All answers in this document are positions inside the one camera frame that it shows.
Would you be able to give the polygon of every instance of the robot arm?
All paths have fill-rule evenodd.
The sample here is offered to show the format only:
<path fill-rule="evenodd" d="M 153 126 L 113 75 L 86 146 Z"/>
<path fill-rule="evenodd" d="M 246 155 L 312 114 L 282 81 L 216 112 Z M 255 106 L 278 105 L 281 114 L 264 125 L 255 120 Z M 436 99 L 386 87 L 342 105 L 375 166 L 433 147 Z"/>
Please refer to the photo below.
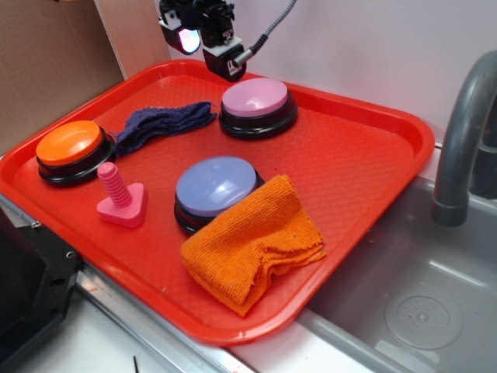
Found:
<path fill-rule="evenodd" d="M 167 44 L 183 54 L 192 54 L 202 45 L 207 68 L 229 82 L 236 82 L 245 74 L 246 61 L 259 51 L 295 2 L 291 0 L 280 17 L 246 51 L 233 30 L 235 6 L 222 0 L 161 0 L 159 23 Z"/>

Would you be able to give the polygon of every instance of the navy towel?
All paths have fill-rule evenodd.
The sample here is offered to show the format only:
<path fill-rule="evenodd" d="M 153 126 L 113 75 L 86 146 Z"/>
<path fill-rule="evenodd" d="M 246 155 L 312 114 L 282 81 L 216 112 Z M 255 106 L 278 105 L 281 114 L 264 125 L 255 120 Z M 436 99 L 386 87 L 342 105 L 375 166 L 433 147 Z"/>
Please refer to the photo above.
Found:
<path fill-rule="evenodd" d="M 175 136 L 207 126 L 217 114 L 210 112 L 208 102 L 192 103 L 179 108 L 136 110 L 116 136 L 116 156 L 128 155 L 154 136 Z"/>

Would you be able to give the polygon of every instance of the purple button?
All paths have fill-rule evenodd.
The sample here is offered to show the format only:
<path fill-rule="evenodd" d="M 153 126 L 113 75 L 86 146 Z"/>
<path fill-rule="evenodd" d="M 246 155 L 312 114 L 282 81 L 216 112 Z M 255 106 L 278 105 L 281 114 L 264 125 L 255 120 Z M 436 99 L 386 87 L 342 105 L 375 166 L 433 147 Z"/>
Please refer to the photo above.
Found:
<path fill-rule="evenodd" d="M 284 83 L 270 78 L 239 82 L 223 95 L 224 109 L 236 117 L 261 117 L 281 108 L 288 97 Z"/>
<path fill-rule="evenodd" d="M 187 169 L 176 185 L 176 196 L 190 214 L 212 218 L 247 197 L 257 187 L 257 175 L 247 161 L 221 156 Z"/>

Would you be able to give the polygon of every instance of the gray sink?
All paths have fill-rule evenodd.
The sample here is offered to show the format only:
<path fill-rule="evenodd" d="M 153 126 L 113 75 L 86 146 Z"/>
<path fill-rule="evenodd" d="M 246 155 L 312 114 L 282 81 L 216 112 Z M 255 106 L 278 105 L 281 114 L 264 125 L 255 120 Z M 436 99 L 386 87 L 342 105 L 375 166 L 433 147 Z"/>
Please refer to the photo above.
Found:
<path fill-rule="evenodd" d="M 350 336 L 380 371 L 495 371 L 497 207 L 471 197 L 466 223 L 445 228 L 429 216 L 432 193 L 415 179 L 299 321 L 313 319 L 307 327 L 328 339 Z"/>

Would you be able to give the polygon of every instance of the blue button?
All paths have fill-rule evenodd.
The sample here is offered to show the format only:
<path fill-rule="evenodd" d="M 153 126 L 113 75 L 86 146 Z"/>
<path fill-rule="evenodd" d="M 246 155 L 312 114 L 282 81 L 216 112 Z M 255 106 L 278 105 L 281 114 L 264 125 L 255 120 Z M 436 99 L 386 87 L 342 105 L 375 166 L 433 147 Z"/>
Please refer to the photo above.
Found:
<path fill-rule="evenodd" d="M 213 218 L 257 187 L 250 163 L 232 156 L 206 159 L 187 169 L 176 186 L 181 206 L 190 214 Z"/>

